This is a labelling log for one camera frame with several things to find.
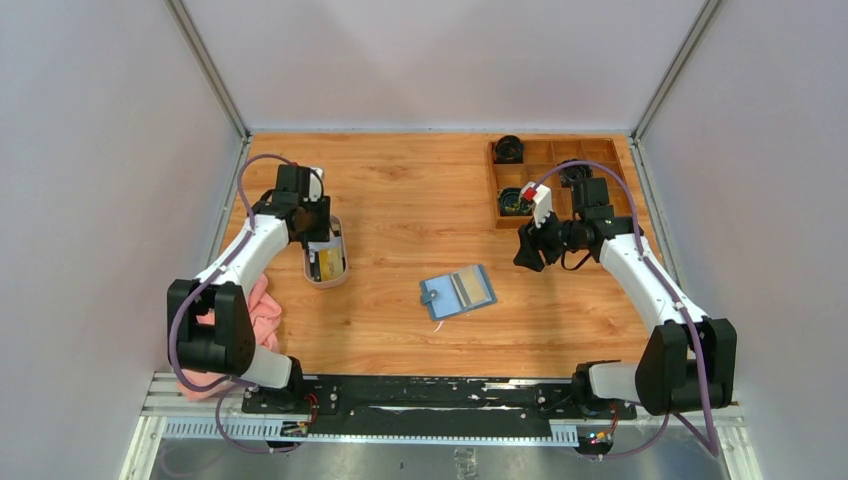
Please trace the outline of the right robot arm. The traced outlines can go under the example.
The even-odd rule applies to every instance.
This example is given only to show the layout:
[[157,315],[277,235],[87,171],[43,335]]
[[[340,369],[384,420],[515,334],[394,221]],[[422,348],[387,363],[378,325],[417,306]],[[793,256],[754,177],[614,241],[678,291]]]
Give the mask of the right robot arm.
[[603,178],[571,187],[573,216],[559,219],[552,192],[528,183],[520,201],[531,209],[518,230],[517,266],[540,272],[568,252],[584,251],[619,284],[649,333],[636,363],[602,360],[579,365],[571,403],[596,417],[611,403],[640,404],[652,415],[711,411],[733,399],[737,332],[692,302],[660,265],[633,216],[616,214]]

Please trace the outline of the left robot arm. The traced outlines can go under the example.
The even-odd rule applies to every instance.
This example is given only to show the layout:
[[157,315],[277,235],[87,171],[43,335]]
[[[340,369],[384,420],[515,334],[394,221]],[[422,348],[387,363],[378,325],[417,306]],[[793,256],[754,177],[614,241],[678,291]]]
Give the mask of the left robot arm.
[[280,157],[273,187],[256,202],[238,196],[246,219],[208,267],[167,290],[167,356],[189,391],[211,393],[226,382],[268,391],[283,413],[306,400],[300,362],[260,345],[248,297],[274,257],[293,243],[306,248],[330,238],[331,199],[324,172]]

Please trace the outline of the blue leather card holder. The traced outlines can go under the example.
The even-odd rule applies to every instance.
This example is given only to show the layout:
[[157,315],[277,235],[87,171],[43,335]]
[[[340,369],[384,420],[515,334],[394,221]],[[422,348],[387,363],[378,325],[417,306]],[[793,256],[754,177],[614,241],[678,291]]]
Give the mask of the blue leather card holder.
[[422,280],[419,288],[420,304],[433,322],[442,322],[498,301],[482,264]]

